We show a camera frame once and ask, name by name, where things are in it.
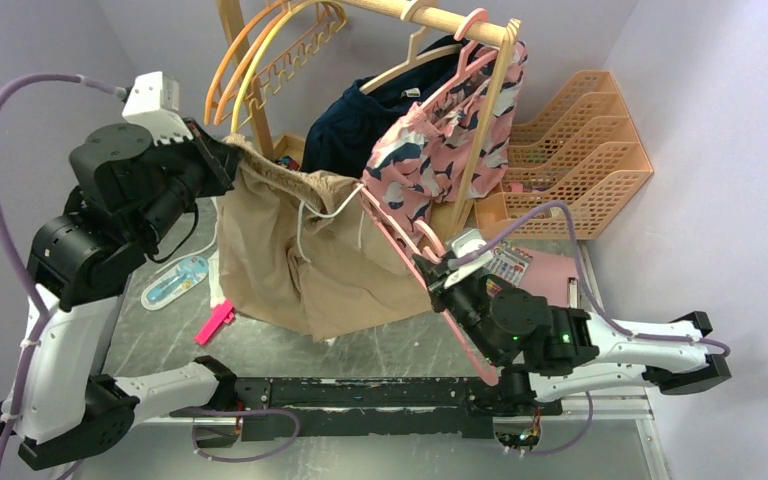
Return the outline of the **beige drawstring shorts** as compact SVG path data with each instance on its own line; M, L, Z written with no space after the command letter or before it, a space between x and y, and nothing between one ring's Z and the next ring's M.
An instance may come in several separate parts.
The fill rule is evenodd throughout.
M326 340L429 310L358 180L289 170L239 134L224 141L243 153L217 201L219 283L238 312Z

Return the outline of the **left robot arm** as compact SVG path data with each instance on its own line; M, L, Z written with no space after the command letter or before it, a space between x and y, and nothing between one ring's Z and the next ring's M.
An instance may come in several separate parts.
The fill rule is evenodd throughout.
M131 428L202 407L221 416L237 400L234 374L203 356L134 378L98 370L104 330L131 275L155 260L171 227L200 198L233 187L243 148L211 138L194 121L169 144L144 127L99 128L69 155L77 179L63 213L36 233L20 272L32 294L17 379L0 402L0 434L44 470L99 455Z

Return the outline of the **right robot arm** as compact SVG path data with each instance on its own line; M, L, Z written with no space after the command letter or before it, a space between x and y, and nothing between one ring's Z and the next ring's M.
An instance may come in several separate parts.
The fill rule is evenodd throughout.
M418 270L433 310L453 320L499 372L500 402L510 413L621 386L690 395L732 377L725 352L708 349L712 326L704 312L666 324L611 322L553 306L484 270L464 278L444 264Z

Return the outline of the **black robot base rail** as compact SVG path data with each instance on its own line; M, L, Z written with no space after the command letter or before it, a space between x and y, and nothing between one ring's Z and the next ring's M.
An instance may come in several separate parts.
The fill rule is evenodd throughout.
M495 386L474 376L242 377L223 372L205 405L179 407L175 417L229 412L245 441L300 437L458 434L491 439L497 419L558 416L560 401L536 403L524 376Z

